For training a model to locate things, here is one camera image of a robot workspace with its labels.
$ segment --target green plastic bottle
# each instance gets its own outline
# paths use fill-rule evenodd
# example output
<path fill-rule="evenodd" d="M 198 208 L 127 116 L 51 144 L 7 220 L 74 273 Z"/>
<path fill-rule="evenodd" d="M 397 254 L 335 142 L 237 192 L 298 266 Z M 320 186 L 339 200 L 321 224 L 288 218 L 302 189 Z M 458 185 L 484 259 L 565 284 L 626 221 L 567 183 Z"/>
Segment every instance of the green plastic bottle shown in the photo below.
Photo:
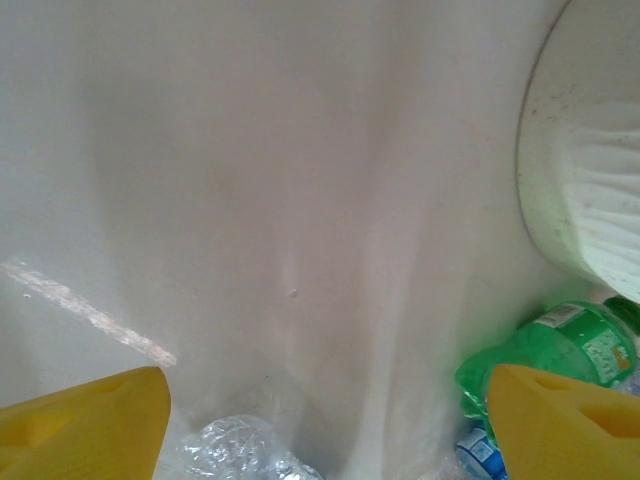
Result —
<path fill-rule="evenodd" d="M 489 424 L 487 394 L 496 365 L 512 364 L 545 370 L 602 387 L 615 387 L 638 363 L 640 307 L 623 297 L 597 305 L 567 302 L 517 330 L 500 346 L 473 355 L 455 379 L 464 396 L 467 417 Z"/>

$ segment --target yellow object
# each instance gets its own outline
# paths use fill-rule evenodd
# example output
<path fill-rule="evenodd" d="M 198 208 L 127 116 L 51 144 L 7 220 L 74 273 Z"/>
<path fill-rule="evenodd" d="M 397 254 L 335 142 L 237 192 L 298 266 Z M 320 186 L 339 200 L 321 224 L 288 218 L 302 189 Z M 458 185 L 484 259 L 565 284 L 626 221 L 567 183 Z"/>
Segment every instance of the yellow object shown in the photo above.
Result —
<path fill-rule="evenodd" d="M 640 399 L 632 395 L 500 365 L 489 420 L 510 480 L 640 479 Z"/>
<path fill-rule="evenodd" d="M 0 480 L 148 480 L 171 400 L 159 368 L 0 410 Z"/>

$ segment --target crumpled plastic bottle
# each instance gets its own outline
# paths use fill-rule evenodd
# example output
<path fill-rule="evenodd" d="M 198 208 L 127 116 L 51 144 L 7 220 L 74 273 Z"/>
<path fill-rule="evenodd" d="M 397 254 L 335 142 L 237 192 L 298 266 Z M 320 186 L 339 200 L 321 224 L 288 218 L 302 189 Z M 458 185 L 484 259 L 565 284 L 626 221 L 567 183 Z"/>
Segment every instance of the crumpled plastic bottle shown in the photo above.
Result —
<path fill-rule="evenodd" d="M 188 473 L 211 480 L 322 480 L 281 442 L 273 427 L 250 415 L 221 418 L 182 440 Z"/>

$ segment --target clear plastic bottle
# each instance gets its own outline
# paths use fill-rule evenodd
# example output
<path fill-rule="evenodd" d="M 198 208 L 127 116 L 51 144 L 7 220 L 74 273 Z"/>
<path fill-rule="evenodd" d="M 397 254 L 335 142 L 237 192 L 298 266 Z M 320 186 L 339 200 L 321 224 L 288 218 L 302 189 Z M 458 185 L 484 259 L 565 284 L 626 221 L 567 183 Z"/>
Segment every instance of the clear plastic bottle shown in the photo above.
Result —
<path fill-rule="evenodd" d="M 187 472 L 211 480 L 322 480 L 280 441 L 273 427 L 250 415 L 221 418 L 183 439 Z"/>
<path fill-rule="evenodd" d="M 473 355 L 456 372 L 462 408 L 481 420 L 489 438 L 487 394 L 499 364 L 525 365 L 603 387 L 615 387 L 635 370 L 640 308 L 623 297 L 597 305 L 568 302 L 516 331 L 500 346 Z"/>

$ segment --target bottle label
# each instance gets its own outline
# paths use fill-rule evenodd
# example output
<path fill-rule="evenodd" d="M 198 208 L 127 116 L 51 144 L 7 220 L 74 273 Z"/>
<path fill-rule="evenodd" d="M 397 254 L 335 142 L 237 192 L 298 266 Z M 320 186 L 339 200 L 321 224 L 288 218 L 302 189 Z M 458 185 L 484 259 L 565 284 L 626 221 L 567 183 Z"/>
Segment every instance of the bottle label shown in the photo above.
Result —
<path fill-rule="evenodd" d="M 632 366 L 631 352 L 621 335 L 596 312 L 579 305 L 565 304 L 554 308 L 535 323 L 562 333 L 577 345 L 596 369 L 600 384 L 610 386 L 613 380 Z"/>

